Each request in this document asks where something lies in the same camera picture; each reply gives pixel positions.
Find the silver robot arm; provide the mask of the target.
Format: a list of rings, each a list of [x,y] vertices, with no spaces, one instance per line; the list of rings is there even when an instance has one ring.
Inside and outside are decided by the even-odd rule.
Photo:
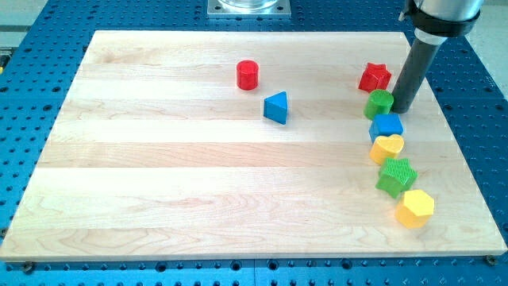
[[[484,0],[405,0],[398,19],[412,21],[419,41],[441,45],[448,38],[470,33],[483,3]]]

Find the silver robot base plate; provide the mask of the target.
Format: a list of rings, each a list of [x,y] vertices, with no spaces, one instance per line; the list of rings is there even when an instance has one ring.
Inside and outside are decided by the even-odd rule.
[[[289,18],[290,0],[208,0],[208,18]]]

